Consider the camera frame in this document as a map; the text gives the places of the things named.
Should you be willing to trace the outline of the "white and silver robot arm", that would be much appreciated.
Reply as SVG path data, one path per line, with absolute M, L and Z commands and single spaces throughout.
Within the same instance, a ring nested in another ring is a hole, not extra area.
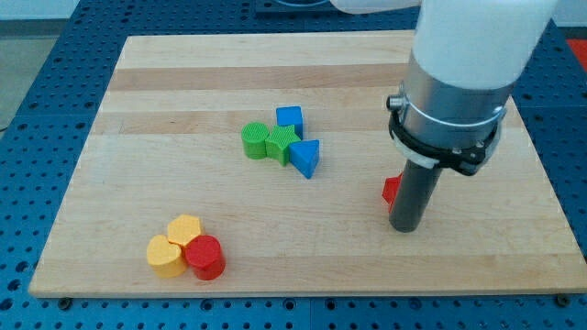
M 404 176 L 475 174 L 499 143 L 505 104 L 557 0 L 332 0 L 348 14 L 418 6 L 408 72 L 386 103 Z

